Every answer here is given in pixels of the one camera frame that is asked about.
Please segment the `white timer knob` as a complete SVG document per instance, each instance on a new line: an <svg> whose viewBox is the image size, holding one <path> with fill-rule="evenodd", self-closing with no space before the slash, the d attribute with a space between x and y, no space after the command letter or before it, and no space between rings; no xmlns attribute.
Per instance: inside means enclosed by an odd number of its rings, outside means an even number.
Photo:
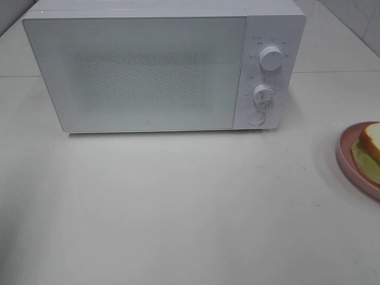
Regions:
<svg viewBox="0 0 380 285"><path fill-rule="evenodd" d="M254 103L261 105L272 100L275 96L275 91L270 85L259 84L253 89L252 94Z"/></svg>

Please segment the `white microwave door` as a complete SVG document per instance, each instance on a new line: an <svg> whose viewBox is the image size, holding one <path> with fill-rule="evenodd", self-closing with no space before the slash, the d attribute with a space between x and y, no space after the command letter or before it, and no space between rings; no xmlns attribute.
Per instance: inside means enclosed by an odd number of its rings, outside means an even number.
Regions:
<svg viewBox="0 0 380 285"><path fill-rule="evenodd" d="M231 129L246 20L24 20L68 133Z"/></svg>

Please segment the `pink round plate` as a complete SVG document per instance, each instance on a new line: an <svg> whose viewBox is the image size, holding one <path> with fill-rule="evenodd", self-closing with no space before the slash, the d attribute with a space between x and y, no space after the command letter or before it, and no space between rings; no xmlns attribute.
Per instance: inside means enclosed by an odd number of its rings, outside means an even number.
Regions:
<svg viewBox="0 0 380 285"><path fill-rule="evenodd" d="M379 185L364 176L356 167L352 154L352 144L360 133L375 121L359 122L345 128L337 140L336 157L346 178L360 191L379 201Z"/></svg>

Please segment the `yellow-green lettuce leaf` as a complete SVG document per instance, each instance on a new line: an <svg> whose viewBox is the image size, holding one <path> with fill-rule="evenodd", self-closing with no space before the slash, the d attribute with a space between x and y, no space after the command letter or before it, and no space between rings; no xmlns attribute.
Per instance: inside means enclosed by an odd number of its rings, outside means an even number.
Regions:
<svg viewBox="0 0 380 285"><path fill-rule="evenodd" d="M369 180L379 184L379 163L359 143L360 140L357 139L351 147L355 165Z"/></svg>

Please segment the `white bread slice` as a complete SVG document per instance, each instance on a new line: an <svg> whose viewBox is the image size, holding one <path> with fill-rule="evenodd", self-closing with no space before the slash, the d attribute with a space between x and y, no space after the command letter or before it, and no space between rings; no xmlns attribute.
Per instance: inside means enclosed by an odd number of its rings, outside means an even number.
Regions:
<svg viewBox="0 0 380 285"><path fill-rule="evenodd" d="M377 162L380 161L379 122L368 125L359 135L360 145Z"/></svg>

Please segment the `round door release button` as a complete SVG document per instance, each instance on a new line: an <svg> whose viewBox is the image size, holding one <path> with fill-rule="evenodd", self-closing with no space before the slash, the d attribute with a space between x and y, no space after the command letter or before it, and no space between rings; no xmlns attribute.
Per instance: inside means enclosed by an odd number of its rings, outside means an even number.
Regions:
<svg viewBox="0 0 380 285"><path fill-rule="evenodd" d="M265 113L257 111L257 112L252 112L248 116L247 121L248 121L248 124L252 126L260 126L265 122L265 119L266 119Z"/></svg>

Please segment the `white microwave oven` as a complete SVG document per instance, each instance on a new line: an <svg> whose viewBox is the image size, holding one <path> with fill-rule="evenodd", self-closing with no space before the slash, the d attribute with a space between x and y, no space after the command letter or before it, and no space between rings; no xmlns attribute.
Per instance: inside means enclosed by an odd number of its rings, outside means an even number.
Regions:
<svg viewBox="0 0 380 285"><path fill-rule="evenodd" d="M201 17L243 17L246 26L232 128L192 131L276 128L306 23L306 15L293 1L39 1L25 14L22 24L34 19ZM258 53L266 45L279 45L284 53L282 65L274 71L259 64ZM256 105L252 91L259 84L271 86L275 96ZM266 119L262 125L252 126L248 116L257 111L264 112Z"/></svg>

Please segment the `white upper power knob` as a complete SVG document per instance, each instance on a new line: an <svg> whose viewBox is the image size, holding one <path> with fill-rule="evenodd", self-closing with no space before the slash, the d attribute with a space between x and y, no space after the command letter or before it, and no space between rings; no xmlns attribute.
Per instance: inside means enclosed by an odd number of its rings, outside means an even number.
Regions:
<svg viewBox="0 0 380 285"><path fill-rule="evenodd" d="M258 53L259 64L266 71L274 71L282 65L284 53L279 45L266 45Z"/></svg>

